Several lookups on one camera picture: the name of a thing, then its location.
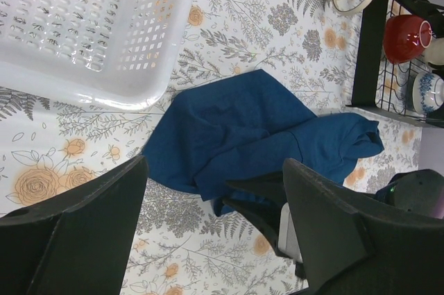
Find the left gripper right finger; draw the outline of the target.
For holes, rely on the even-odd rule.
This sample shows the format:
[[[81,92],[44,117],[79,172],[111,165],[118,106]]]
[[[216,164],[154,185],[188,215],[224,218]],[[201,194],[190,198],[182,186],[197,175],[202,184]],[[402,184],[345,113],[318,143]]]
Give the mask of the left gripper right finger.
[[[443,218],[360,196],[294,159],[283,176],[308,294],[443,293]]]

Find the blue white patterned bowl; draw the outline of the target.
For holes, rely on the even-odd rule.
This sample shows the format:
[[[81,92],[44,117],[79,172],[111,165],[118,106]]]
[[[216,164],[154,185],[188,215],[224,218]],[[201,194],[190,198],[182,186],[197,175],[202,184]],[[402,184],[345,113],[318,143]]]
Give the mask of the blue white patterned bowl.
[[[428,115],[443,105],[443,79],[434,73],[419,73],[412,89],[414,110],[420,115]]]

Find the blue t shirt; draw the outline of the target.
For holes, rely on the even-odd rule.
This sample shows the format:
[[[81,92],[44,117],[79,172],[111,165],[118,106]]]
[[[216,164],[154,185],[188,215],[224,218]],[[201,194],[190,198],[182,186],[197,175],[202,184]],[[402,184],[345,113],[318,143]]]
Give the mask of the blue t shirt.
[[[358,160],[383,149],[377,121],[317,116],[259,69],[177,94],[142,153],[152,180],[199,195],[221,216],[231,212],[225,198],[262,201],[230,180],[280,171],[293,158],[342,185]]]

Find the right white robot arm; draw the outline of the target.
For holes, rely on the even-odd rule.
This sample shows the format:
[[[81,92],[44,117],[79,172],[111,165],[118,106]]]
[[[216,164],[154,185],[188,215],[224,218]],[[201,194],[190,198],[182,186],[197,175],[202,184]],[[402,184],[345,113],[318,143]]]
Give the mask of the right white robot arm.
[[[297,277],[306,278],[281,171],[247,180],[229,180],[235,192],[223,204],[242,214],[265,236],[275,254],[291,258]],[[394,175],[375,193],[359,192],[374,201],[435,219],[443,218],[443,176],[431,169]]]

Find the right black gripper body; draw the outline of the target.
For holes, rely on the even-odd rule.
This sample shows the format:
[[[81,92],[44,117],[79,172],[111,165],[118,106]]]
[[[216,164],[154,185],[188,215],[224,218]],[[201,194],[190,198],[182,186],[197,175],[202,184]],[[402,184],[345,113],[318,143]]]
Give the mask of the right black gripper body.
[[[228,180],[233,189],[223,203],[239,212],[263,234],[274,253],[295,264],[295,274],[305,278],[302,254],[289,211],[281,171],[243,180]]]

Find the floral table mat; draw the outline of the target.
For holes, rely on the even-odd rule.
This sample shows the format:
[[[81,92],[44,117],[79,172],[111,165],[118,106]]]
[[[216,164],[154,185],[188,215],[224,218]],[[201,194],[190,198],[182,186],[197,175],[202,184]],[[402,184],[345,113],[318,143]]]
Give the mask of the floral table mat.
[[[101,174],[140,151],[180,90],[262,68],[310,108],[351,95],[360,18],[286,0],[194,0],[167,95],[152,112],[105,114],[1,91],[1,213]],[[241,216],[148,182],[122,294],[290,294],[305,282]]]

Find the red bowl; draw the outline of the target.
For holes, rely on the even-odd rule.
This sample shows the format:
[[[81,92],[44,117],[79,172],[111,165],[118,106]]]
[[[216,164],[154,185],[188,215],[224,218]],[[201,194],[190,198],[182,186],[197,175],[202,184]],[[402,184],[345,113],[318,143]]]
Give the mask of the red bowl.
[[[383,50],[394,65],[420,56],[432,42],[430,23],[416,15],[397,15],[386,21]]]

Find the white plastic basket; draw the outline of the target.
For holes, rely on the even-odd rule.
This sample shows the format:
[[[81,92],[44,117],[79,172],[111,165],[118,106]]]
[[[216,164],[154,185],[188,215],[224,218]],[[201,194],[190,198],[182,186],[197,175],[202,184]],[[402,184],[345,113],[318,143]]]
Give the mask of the white plastic basket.
[[[165,93],[193,0],[1,0],[1,85],[121,112]]]

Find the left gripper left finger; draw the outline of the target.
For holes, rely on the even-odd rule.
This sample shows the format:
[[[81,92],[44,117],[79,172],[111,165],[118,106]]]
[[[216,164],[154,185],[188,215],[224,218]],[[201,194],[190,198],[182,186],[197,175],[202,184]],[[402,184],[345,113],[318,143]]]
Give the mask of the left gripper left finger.
[[[1,218],[2,294],[119,294],[146,189],[138,155]]]

